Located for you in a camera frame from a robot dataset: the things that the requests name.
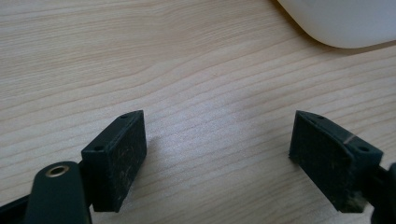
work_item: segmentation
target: black plastic part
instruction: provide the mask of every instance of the black plastic part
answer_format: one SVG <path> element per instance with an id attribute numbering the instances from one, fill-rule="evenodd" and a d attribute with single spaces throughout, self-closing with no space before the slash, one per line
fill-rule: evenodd
<path id="1" fill-rule="evenodd" d="M 0 223 L 19 224 L 24 220 L 29 195 L 0 207 Z"/>
<path id="2" fill-rule="evenodd" d="M 24 223 L 91 223 L 79 168 L 75 162 L 57 162 L 37 173 Z"/>
<path id="3" fill-rule="evenodd" d="M 363 188 L 381 162 L 382 151 L 322 116 L 297 111 L 290 158 L 300 164 L 332 205 L 361 213 Z"/>
<path id="4" fill-rule="evenodd" d="M 396 163 L 386 171 L 378 169 L 363 189 L 364 196 L 375 208 L 372 223 L 396 223 Z"/>
<path id="5" fill-rule="evenodd" d="M 82 173 L 96 212 L 119 212 L 146 158 L 143 111 L 115 119 L 82 151 Z"/>

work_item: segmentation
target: small hole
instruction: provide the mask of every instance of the small hole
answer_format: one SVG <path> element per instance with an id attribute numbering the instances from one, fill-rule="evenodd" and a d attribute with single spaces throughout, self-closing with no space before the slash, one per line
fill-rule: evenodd
<path id="1" fill-rule="evenodd" d="M 103 150 L 103 147 L 101 147 L 101 146 L 99 146 L 99 147 L 94 147 L 93 150 L 95 150 L 95 151 L 102 151 L 102 150 Z"/>
<path id="2" fill-rule="evenodd" d="M 64 173 L 66 173 L 68 170 L 69 170 L 69 167 L 66 165 L 55 166 L 46 172 L 46 176 L 47 177 L 60 176 L 60 175 L 63 175 Z"/>
<path id="3" fill-rule="evenodd" d="M 365 151 L 365 152 L 370 151 L 370 149 L 367 148 L 367 147 L 359 147 L 359 149 L 360 149 L 361 151 Z"/>

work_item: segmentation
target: light wood surface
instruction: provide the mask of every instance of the light wood surface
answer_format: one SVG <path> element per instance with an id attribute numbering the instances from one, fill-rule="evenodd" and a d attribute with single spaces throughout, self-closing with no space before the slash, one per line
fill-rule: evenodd
<path id="1" fill-rule="evenodd" d="M 288 159 L 295 110 L 396 161 L 396 44 L 335 49 L 269 0 L 1 0 L 0 205 L 144 109 L 148 156 L 93 223 L 369 223 Z"/>

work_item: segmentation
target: black mount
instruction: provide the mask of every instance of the black mount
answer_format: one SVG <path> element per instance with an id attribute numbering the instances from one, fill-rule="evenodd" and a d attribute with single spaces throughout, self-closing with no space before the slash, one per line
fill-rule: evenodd
<path id="1" fill-rule="evenodd" d="M 0 208 L 0 223 L 92 223 L 95 212 L 119 212 L 146 158 L 143 111 L 116 118 L 82 151 L 82 161 L 37 173 L 30 195 Z"/>
<path id="2" fill-rule="evenodd" d="M 379 166 L 383 152 L 332 121 L 297 111 L 290 158 L 300 164 L 338 211 L 361 213 L 372 223 L 396 223 L 396 163 Z"/>

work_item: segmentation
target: black plastic block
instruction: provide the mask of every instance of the black plastic block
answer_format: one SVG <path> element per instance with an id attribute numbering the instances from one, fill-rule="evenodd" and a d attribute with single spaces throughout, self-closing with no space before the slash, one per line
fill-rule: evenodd
<path id="1" fill-rule="evenodd" d="M 120 211 L 146 154 L 142 110 L 119 116 L 81 151 L 82 173 L 96 212 Z"/>
<path id="2" fill-rule="evenodd" d="M 297 111 L 290 158 L 297 161 L 332 205 L 345 213 L 361 213 L 361 189 L 375 172 L 382 151 L 322 116 Z"/>

